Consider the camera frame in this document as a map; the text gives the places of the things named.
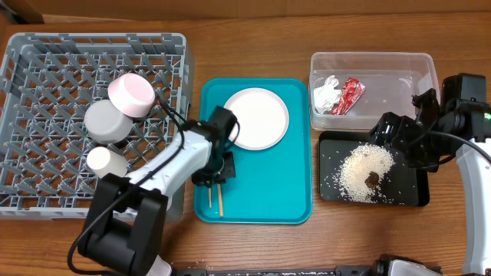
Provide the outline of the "large white plate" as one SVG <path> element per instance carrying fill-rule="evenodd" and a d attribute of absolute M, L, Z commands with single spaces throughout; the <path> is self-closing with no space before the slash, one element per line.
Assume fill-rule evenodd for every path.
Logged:
<path fill-rule="evenodd" d="M 284 101 L 264 88 L 246 88 L 233 94 L 225 109 L 237 118 L 229 139 L 245 150 L 265 150 L 286 134 L 289 113 Z"/>

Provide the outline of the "brown food scrap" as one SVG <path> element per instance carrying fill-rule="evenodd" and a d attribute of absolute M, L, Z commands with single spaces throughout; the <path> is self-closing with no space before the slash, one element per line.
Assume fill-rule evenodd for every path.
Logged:
<path fill-rule="evenodd" d="M 369 189 L 375 189 L 379 185 L 380 176 L 376 172 L 369 172 L 364 183 Z"/>

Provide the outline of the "short wooden chopstick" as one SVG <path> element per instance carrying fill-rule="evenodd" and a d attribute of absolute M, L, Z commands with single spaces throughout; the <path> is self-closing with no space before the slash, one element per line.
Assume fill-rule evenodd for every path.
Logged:
<path fill-rule="evenodd" d="M 224 208 L 223 208 L 223 198 L 222 198 L 222 185 L 217 184 L 217 193 L 218 193 L 218 203 L 219 203 L 219 215 L 220 217 L 224 216 Z"/>

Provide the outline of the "red snack wrapper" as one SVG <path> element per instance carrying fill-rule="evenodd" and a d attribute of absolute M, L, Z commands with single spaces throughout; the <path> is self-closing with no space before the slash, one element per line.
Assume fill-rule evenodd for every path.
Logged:
<path fill-rule="evenodd" d="M 343 94 L 331 115 L 345 115 L 366 91 L 366 87 L 358 79 L 349 77 L 343 86 Z"/>

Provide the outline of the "small white bowl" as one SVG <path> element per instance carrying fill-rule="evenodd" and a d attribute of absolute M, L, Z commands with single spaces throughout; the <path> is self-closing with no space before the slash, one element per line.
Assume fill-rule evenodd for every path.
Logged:
<path fill-rule="evenodd" d="M 155 101 L 152 85 L 139 74 L 127 73 L 112 81 L 107 89 L 110 102 L 123 114 L 145 117 Z"/>

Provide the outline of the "white tissue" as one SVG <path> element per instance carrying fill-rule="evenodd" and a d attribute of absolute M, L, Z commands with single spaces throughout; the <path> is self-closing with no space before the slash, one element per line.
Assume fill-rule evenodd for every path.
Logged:
<path fill-rule="evenodd" d="M 331 75 L 325 79 L 320 87 L 314 89 L 314 106 L 318 113 L 331 112 L 333 107 L 339 103 L 343 90 L 338 89 L 339 80 Z"/>

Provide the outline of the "grey bowl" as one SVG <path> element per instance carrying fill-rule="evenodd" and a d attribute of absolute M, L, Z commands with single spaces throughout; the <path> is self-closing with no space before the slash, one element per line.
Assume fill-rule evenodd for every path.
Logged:
<path fill-rule="evenodd" d="M 124 140 L 132 130 L 133 120 L 121 113 L 110 100 L 99 100 L 88 107 L 84 124 L 92 140 L 109 144 Z"/>

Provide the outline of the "white cup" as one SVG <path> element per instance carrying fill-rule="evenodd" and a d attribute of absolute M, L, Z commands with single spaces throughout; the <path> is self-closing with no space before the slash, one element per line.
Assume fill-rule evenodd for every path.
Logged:
<path fill-rule="evenodd" d="M 99 177 L 108 173 L 119 177 L 127 174 L 127 160 L 106 147 L 96 147 L 87 155 L 87 165 Z"/>

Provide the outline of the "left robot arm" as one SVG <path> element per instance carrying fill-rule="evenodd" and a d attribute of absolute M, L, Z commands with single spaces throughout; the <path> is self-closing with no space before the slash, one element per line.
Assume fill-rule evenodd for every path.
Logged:
<path fill-rule="evenodd" d="M 168 201 L 185 183 L 210 188 L 235 177 L 227 143 L 238 120 L 216 107 L 208 120 L 179 124 L 172 143 L 132 175 L 105 175 L 97 184 L 84 227 L 68 251 L 68 267 L 76 274 L 73 255 L 104 266 L 99 275 L 171 275 L 159 255 Z"/>

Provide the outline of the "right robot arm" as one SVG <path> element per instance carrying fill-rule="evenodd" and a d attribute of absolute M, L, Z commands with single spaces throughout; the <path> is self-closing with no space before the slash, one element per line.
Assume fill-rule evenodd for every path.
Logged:
<path fill-rule="evenodd" d="M 490 105 L 486 78 L 461 73 L 412 97 L 413 119 L 392 112 L 371 129 L 371 142 L 403 153 L 412 167 L 435 172 L 455 159 L 463 180 L 466 209 L 466 257 L 463 273 L 490 273 Z"/>

